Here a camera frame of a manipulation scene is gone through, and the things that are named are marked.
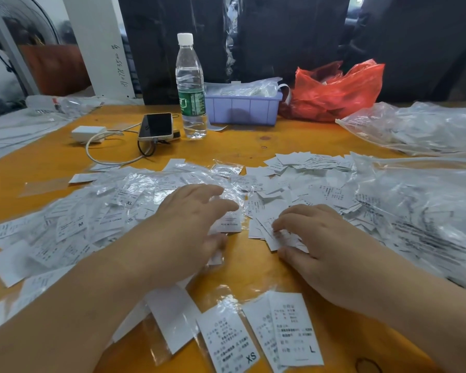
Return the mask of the brown box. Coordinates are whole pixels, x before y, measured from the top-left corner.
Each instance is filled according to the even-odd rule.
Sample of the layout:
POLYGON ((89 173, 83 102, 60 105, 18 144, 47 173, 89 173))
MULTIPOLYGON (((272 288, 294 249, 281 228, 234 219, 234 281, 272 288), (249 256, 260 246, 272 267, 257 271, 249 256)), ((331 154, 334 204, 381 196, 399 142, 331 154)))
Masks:
POLYGON ((68 96, 91 86, 77 45, 19 45, 18 48, 40 94, 68 96))

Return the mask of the clear water bottle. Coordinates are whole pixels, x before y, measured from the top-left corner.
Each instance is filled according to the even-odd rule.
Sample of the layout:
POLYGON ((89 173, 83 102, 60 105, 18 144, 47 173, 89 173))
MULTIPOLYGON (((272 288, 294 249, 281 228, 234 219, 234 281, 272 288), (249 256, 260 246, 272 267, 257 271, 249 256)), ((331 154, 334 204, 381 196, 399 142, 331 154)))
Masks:
POLYGON ((207 134, 204 74, 194 50, 191 33, 177 34, 179 52, 175 78, 183 128, 187 139, 201 140, 207 134))

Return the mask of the single bagged white label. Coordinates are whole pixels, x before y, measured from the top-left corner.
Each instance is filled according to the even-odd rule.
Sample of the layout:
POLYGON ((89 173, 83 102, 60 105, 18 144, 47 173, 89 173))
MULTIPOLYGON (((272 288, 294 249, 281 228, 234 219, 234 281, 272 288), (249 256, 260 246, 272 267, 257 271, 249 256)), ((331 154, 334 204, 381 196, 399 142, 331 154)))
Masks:
POLYGON ((223 217, 213 223, 210 232, 214 233, 239 233, 242 231, 243 213, 238 210, 227 212, 223 217))

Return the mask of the pile of loose paper labels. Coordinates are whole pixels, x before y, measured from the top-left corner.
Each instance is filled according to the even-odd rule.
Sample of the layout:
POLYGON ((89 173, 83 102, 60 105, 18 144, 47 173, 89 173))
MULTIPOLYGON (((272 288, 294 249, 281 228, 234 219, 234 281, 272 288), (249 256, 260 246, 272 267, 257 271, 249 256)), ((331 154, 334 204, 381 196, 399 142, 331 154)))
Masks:
POLYGON ((245 175, 231 182, 249 194, 246 216, 249 238, 264 240, 265 229, 257 215, 272 202, 294 206, 326 204, 342 216, 358 214, 361 204, 349 184, 354 159, 311 152, 276 154, 263 167, 246 167, 245 175))

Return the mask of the person's right hand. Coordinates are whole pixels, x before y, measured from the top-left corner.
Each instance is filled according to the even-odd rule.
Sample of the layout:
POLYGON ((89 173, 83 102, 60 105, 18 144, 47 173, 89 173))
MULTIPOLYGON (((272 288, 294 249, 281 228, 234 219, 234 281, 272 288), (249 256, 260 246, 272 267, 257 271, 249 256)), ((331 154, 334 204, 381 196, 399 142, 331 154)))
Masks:
POLYGON ((344 220, 285 215, 274 231, 297 234, 314 258, 311 276, 302 278, 322 297, 342 308, 384 319, 387 305, 387 266, 394 253, 375 238, 344 220))

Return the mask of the red plastic bag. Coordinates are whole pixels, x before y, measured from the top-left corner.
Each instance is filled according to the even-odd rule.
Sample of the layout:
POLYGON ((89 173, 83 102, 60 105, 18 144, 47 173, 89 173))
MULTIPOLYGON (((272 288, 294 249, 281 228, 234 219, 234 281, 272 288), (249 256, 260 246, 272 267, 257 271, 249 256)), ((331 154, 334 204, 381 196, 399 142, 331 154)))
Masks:
POLYGON ((286 119, 331 123, 373 106, 382 90, 385 64, 373 59, 344 73, 342 61, 312 70, 297 68, 290 99, 280 103, 286 119))

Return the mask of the blank white bagged tag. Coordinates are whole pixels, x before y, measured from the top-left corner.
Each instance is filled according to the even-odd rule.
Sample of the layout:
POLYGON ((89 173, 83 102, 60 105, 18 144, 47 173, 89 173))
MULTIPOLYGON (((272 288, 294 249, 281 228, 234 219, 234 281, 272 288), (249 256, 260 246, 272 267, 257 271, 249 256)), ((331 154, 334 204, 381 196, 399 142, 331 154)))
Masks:
POLYGON ((150 291, 144 297, 171 354, 177 353, 198 334, 201 312, 186 289, 175 284, 150 291))

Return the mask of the bagged size tag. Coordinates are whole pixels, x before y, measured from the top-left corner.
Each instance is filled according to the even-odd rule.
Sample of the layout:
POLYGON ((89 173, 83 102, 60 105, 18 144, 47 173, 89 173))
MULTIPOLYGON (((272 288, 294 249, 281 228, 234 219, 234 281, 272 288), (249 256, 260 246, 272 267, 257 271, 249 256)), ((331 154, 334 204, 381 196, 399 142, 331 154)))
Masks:
POLYGON ((216 373, 245 373, 260 361, 234 306, 222 301, 203 313, 197 324, 216 373))

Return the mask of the large clear plastic bag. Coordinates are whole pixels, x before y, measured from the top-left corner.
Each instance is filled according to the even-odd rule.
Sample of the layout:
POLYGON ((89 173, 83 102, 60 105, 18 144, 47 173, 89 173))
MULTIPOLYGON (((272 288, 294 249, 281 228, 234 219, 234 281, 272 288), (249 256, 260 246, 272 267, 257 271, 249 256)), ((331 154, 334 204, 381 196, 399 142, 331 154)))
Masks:
POLYGON ((466 107, 379 102, 335 122, 369 143, 409 156, 466 158, 466 107))

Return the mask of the white board panel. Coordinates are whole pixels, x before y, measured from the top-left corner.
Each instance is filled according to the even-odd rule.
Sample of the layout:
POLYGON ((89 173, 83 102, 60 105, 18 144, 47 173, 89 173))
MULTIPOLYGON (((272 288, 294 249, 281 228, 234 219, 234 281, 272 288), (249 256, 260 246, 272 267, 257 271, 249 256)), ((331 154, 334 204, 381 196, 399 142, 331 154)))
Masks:
POLYGON ((136 99, 116 0, 63 0, 94 94, 136 99))

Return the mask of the black plastic sheet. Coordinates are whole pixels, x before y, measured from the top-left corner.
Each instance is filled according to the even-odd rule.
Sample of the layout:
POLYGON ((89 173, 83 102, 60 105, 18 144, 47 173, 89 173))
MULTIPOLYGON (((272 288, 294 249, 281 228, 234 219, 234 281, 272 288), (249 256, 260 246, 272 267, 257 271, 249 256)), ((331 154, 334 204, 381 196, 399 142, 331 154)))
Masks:
POLYGON ((118 0, 146 105, 177 104, 178 33, 206 82, 385 65, 378 100, 466 100, 466 0, 118 0))

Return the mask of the clear bag full of labels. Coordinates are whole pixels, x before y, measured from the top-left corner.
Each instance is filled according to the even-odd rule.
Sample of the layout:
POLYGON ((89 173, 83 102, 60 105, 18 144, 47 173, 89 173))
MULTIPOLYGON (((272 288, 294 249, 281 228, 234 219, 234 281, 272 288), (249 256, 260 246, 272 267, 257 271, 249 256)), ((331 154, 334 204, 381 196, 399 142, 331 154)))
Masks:
POLYGON ((466 289, 466 158, 351 156, 350 183, 384 244, 466 289))

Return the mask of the small white label stack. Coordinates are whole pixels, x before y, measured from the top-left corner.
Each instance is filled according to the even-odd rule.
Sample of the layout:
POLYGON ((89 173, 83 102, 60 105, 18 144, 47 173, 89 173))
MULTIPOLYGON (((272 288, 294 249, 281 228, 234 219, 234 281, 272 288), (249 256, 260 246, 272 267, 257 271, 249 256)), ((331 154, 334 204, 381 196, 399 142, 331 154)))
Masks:
POLYGON ((270 251, 275 252, 282 246, 291 246, 308 253, 307 247, 297 234, 286 230, 274 231, 273 222, 276 219, 277 217, 256 217, 256 221, 260 225, 261 233, 270 251))

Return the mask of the pile of bagged labels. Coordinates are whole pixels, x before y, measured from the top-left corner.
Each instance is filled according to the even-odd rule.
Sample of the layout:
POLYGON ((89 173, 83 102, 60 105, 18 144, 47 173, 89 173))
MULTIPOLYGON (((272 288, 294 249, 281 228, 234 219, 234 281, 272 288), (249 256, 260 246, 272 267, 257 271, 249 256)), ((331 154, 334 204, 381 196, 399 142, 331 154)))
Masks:
POLYGON ((13 305, 0 301, 0 326, 84 257, 103 249, 152 216, 162 201, 188 184, 224 188, 243 213, 245 191, 231 182, 234 171, 170 160, 163 171, 126 167, 95 174, 95 181, 38 212, 0 224, 0 280, 26 281, 13 305))

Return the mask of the black standing fan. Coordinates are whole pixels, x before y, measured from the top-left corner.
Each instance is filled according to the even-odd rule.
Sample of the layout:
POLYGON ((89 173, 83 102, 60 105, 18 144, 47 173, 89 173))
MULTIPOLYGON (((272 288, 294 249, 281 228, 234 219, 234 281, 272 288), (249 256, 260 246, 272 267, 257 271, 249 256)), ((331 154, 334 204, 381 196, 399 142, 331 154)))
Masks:
POLYGON ((25 96, 40 91, 20 48, 62 43, 50 16, 36 0, 0 0, 0 62, 15 75, 25 96))

